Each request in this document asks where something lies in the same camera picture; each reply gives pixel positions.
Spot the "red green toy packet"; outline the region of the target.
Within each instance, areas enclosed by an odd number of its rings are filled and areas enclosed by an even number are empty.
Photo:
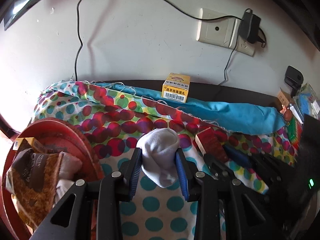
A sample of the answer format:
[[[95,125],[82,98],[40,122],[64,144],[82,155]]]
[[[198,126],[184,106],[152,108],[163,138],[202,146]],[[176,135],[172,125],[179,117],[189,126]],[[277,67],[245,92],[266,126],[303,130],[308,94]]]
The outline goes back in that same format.
[[[299,145],[302,134],[301,123],[293,116],[287,123],[287,135],[292,145]]]

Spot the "dark red small box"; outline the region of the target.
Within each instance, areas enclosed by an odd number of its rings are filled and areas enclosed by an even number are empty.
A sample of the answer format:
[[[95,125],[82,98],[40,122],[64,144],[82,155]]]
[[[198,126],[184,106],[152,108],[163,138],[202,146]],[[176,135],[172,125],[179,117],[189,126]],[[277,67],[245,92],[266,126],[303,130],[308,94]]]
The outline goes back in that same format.
[[[212,128],[207,128],[197,133],[195,142],[203,155],[210,154],[222,163],[229,161],[223,146],[220,144]]]

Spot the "small cardboard tag box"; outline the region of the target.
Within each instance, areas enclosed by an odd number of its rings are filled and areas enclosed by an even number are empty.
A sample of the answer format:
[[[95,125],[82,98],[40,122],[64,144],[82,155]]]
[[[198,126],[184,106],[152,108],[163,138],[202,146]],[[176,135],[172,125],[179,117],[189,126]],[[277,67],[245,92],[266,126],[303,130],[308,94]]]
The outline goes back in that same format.
[[[280,101],[280,103],[282,105],[286,106],[286,107],[291,103],[291,100],[292,100],[290,94],[288,94],[287,92],[283,91],[281,88],[280,88],[280,91],[277,94],[277,98]]]

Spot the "black power adapter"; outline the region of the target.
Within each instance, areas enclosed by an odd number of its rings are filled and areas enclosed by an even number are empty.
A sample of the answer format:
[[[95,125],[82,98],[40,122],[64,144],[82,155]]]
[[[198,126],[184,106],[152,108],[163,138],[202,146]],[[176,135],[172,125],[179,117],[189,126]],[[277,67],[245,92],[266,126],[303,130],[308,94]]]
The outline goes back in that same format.
[[[246,9],[240,23],[239,35],[250,44],[261,43],[266,47],[266,35],[260,28],[261,18],[253,13],[252,9]]]

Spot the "clear bag blue contents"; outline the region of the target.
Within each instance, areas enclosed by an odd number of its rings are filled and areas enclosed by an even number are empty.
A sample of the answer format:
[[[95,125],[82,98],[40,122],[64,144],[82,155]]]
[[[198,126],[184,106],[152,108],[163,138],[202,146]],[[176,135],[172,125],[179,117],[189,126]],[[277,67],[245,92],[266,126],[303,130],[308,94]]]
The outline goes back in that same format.
[[[304,115],[309,115],[319,120],[319,98],[309,83],[300,88],[293,100],[302,118]]]

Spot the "white wall socket plate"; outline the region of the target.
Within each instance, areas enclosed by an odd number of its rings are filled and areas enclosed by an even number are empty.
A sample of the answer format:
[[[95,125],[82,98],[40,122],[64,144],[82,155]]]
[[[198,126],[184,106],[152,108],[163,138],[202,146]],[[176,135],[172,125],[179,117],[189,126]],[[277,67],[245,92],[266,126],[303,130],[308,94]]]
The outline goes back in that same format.
[[[237,36],[239,26],[240,20],[235,18],[224,18],[212,22],[199,21],[196,41],[235,49],[248,56],[253,56],[255,45]]]

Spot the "brown chocolate snack bag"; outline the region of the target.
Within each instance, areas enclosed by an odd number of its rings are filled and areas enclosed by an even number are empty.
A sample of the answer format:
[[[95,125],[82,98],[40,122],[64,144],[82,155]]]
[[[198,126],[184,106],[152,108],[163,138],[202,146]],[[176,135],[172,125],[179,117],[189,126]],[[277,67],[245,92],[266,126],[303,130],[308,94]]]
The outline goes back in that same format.
[[[6,174],[6,189],[16,199],[23,222],[36,230],[54,204],[60,179],[73,181],[82,161],[67,152],[34,153],[32,149],[17,153]]]

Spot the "red rusty round tray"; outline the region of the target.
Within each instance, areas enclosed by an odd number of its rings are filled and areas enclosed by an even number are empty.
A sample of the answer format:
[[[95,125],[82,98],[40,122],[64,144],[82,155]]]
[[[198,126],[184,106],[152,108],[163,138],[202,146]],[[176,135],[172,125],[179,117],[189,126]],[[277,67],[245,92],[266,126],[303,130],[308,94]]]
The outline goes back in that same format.
[[[104,177],[88,139],[75,126],[57,118],[30,124],[7,156],[3,206],[17,239],[29,239],[51,211],[61,179],[86,182]]]

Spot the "small yellow medicine box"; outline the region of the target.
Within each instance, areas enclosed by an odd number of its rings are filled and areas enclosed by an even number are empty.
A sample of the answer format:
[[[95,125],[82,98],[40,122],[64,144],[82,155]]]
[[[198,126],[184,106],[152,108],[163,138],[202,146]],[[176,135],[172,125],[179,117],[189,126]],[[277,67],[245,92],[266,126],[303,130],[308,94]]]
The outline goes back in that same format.
[[[163,83],[161,97],[186,103],[190,87],[190,77],[183,74],[170,73]]]

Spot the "large white sock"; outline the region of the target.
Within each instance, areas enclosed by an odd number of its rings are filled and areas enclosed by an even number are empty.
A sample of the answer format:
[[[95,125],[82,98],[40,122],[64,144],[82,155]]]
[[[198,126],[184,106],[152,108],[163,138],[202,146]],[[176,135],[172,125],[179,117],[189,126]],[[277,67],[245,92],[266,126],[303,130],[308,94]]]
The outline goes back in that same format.
[[[54,204],[57,204],[64,194],[73,186],[74,182],[71,180],[60,179],[56,185],[56,194]]]

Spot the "polka dot tablecloth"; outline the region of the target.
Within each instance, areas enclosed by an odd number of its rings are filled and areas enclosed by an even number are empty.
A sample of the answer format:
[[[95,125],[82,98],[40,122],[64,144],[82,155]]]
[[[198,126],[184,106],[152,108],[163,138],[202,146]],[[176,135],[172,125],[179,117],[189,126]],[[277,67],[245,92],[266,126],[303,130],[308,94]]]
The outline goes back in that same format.
[[[197,203],[181,194],[174,165],[180,148],[198,170],[209,172],[195,138],[211,128],[218,141],[244,154],[270,154],[292,166],[297,157],[285,122],[273,107],[247,103],[178,103],[159,92],[119,84],[60,81],[47,87],[33,120],[57,118],[89,140],[105,174],[141,148],[143,167],[131,202],[120,204],[124,239],[192,239]]]

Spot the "tall yellow medicine box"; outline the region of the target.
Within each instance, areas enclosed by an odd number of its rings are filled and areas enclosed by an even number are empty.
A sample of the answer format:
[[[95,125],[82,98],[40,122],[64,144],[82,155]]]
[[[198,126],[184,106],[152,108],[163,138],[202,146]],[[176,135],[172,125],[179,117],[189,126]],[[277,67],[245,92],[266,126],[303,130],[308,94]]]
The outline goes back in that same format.
[[[17,153],[23,150],[28,150],[28,149],[32,149],[34,153],[43,153],[43,154],[55,153],[53,150],[46,148],[35,137],[17,138],[14,141],[12,149]]]

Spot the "small brown figurine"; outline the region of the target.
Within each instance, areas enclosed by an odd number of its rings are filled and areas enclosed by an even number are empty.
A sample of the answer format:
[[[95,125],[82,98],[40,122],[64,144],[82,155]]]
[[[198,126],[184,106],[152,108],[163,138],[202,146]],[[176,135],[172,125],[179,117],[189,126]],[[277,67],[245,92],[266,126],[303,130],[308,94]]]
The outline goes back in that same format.
[[[292,111],[285,105],[282,105],[282,109],[280,110],[280,113],[283,115],[283,118],[286,122],[290,122],[293,118]]]

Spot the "black clip device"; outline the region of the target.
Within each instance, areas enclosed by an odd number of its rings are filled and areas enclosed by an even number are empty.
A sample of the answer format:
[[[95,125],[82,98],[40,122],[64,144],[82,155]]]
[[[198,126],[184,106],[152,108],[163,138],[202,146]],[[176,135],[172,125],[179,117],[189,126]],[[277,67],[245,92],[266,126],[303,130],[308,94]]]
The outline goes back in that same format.
[[[300,90],[302,87],[304,77],[303,74],[297,70],[296,68],[292,66],[288,66],[287,70],[285,72],[285,83],[289,85],[292,90],[291,90],[291,97],[296,96],[297,92]]]

